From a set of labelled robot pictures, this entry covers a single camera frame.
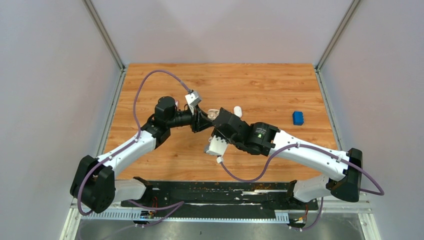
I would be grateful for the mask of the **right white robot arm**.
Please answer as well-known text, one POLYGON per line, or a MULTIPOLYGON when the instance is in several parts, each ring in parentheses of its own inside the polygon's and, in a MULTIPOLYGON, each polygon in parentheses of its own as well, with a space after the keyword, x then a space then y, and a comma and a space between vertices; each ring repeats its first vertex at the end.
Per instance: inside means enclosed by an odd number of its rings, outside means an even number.
POLYGON ((248 124, 230 111, 210 109, 207 117, 214 130, 205 152, 216 156, 219 164, 228 145, 250 155, 266 156, 264 168, 274 158, 282 158, 321 173, 308 180, 290 182, 286 204, 298 209, 313 199, 333 196, 345 202, 356 203, 360 198, 363 153, 351 148, 333 150, 296 138, 276 126, 256 122, 248 124))

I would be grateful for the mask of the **white oval earbud case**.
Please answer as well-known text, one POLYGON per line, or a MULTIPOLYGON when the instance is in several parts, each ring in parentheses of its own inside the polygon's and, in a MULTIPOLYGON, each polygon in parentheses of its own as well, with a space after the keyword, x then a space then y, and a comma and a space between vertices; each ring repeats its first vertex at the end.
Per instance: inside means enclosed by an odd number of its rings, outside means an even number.
POLYGON ((243 116, 242 108, 238 105, 233 108, 233 113, 239 118, 243 116))

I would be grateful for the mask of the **white gold earbud case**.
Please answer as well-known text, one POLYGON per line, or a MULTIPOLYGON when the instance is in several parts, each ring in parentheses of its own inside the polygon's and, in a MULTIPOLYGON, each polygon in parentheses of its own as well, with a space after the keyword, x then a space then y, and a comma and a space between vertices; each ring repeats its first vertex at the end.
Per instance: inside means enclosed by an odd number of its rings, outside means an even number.
POLYGON ((207 118, 211 121, 214 121, 220 114, 220 110, 219 109, 209 109, 207 111, 207 118))

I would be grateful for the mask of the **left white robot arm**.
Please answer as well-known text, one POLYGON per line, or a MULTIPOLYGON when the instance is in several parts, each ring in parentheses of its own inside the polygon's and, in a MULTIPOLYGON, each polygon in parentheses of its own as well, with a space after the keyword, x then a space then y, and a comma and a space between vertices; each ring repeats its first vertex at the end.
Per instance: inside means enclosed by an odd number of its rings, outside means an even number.
POLYGON ((202 98, 197 92, 187 94, 185 99, 187 108, 179 110, 174 98, 161 97, 154 113, 133 137, 107 153, 97 157, 86 155, 80 160, 70 194, 76 198, 83 216, 102 213, 116 202, 135 200, 142 207, 152 203, 153 193, 145 180, 116 177, 141 156, 161 146, 172 128, 189 126, 197 133, 211 127, 207 113, 199 107, 202 98))

